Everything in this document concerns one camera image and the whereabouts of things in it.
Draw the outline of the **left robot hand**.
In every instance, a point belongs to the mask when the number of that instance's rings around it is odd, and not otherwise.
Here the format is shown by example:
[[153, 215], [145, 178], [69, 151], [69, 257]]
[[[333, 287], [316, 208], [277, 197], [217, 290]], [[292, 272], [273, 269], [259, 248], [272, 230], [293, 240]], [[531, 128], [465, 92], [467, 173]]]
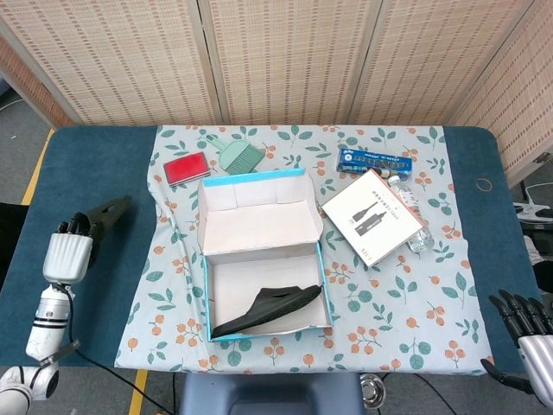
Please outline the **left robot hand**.
[[91, 222], [78, 212], [69, 222], [61, 222], [51, 235], [42, 267], [49, 283], [77, 284], [86, 275], [92, 255]]

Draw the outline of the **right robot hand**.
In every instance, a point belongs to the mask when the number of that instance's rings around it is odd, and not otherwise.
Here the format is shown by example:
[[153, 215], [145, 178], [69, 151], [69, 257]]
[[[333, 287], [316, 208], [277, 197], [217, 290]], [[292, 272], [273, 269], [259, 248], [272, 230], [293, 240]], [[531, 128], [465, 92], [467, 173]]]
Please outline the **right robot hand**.
[[523, 363], [525, 379], [499, 371], [489, 360], [480, 361], [499, 384], [534, 395], [553, 409], [553, 316], [533, 297], [500, 290], [489, 301], [496, 307]]

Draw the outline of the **black slipper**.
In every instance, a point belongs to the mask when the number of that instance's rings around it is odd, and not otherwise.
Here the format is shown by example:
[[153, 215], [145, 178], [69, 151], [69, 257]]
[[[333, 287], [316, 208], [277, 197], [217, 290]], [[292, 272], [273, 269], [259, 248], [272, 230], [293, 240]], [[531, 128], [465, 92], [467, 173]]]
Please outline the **black slipper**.
[[89, 221], [88, 235], [93, 240], [93, 245], [98, 246], [106, 233], [114, 226], [118, 219], [130, 206], [132, 198], [126, 195], [122, 198], [110, 200], [85, 212]]
[[321, 294], [319, 285], [305, 289], [298, 286], [283, 288], [262, 288], [245, 314], [215, 327], [212, 337], [241, 333], [300, 310], [313, 302]]

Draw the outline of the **blue cardboard shoe box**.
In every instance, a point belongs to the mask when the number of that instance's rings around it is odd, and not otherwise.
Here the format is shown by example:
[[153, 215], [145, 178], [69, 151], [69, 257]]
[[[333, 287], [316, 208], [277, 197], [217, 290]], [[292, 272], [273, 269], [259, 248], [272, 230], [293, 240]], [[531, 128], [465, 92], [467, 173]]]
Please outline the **blue cardboard shoe box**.
[[[207, 338], [234, 341], [332, 325], [320, 238], [323, 222], [305, 169], [204, 179], [198, 189]], [[241, 333], [212, 337], [242, 316], [262, 288], [319, 285], [310, 304]]]

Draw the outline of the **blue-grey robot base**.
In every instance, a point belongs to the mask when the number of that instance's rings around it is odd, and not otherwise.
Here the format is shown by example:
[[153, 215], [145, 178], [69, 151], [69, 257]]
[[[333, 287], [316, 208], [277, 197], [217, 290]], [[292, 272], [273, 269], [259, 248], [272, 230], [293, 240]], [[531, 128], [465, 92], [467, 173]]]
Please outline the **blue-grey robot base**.
[[365, 415], [356, 373], [188, 374], [179, 415]]

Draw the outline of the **white Z-TEK product box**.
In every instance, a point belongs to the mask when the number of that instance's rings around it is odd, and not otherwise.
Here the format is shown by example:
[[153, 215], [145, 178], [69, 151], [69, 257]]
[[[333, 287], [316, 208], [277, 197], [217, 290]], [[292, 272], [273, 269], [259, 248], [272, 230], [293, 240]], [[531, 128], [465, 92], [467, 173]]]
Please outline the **white Z-TEK product box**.
[[372, 170], [322, 209], [367, 266], [377, 264], [423, 229], [418, 216]]

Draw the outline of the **long blue printed box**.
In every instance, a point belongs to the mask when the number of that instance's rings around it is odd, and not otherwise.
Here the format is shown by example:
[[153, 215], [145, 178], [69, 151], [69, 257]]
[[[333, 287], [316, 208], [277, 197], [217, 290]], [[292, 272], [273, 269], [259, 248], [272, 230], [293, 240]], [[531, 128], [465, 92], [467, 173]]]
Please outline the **long blue printed box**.
[[369, 169], [409, 176], [412, 172], [412, 159], [363, 150], [340, 149], [336, 163], [338, 172], [362, 174]]

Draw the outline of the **white office chair base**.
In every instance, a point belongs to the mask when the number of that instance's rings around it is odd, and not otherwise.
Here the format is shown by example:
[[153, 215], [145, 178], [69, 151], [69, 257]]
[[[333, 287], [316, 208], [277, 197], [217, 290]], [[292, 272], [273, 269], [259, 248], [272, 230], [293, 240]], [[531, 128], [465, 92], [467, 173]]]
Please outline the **white office chair base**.
[[530, 190], [533, 188], [553, 186], [553, 182], [537, 183], [526, 186], [523, 182], [520, 183], [520, 188], [523, 196], [522, 202], [514, 202], [513, 206], [518, 217], [518, 220], [523, 223], [553, 223], [553, 208], [548, 205], [536, 204], [530, 195]]

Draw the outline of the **red flat case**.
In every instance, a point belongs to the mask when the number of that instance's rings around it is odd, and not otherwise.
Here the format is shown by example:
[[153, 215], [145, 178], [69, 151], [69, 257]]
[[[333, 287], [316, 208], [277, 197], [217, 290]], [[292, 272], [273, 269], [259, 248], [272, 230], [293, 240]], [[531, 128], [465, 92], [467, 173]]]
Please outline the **red flat case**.
[[163, 170], [169, 186], [211, 175], [210, 166], [203, 152], [197, 152], [176, 158], [163, 164]]

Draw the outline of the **floral print tablecloth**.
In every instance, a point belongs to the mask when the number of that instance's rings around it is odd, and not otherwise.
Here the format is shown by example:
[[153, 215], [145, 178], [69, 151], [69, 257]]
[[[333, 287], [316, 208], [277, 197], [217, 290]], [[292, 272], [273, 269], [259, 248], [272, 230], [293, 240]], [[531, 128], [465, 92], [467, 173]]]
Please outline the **floral print tablecloth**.
[[[342, 148], [406, 156], [409, 187], [435, 244], [419, 254], [400, 247], [367, 266], [326, 222], [322, 260], [333, 325], [289, 335], [209, 342], [196, 183], [170, 187], [166, 162], [203, 152], [222, 174], [208, 141], [248, 141], [264, 153], [260, 170], [303, 168], [324, 203], [353, 180], [336, 169]], [[130, 307], [119, 367], [200, 373], [420, 371], [477, 374], [491, 349], [456, 205], [444, 130], [439, 126], [163, 125], [146, 183], [156, 230]]]

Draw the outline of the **clear plastic water bottle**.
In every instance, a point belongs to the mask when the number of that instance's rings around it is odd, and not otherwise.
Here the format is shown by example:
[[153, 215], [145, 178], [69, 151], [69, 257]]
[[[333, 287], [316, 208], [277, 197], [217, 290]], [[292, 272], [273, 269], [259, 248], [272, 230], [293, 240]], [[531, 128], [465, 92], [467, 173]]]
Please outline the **clear plastic water bottle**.
[[[423, 215], [411, 188], [406, 185], [399, 176], [391, 176], [387, 179], [388, 184], [396, 195], [398, 195], [410, 211], [423, 223]], [[413, 253], [421, 253], [434, 246], [433, 236], [426, 224], [407, 240], [407, 245]]]

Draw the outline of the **green brush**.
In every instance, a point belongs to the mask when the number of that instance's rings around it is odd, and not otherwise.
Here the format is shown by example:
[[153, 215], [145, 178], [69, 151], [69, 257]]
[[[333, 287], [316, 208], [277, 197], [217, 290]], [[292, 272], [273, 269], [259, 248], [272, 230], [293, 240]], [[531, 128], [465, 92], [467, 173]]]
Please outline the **green brush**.
[[251, 173], [264, 158], [261, 150], [245, 140], [226, 143], [212, 134], [206, 140], [219, 150], [219, 165], [230, 175]]

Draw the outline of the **bamboo folding screen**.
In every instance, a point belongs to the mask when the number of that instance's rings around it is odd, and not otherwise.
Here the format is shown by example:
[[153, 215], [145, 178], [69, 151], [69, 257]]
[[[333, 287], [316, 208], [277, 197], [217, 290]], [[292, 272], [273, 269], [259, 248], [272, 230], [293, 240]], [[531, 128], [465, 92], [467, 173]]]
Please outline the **bamboo folding screen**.
[[52, 126], [468, 125], [553, 161], [553, 0], [0, 0]]

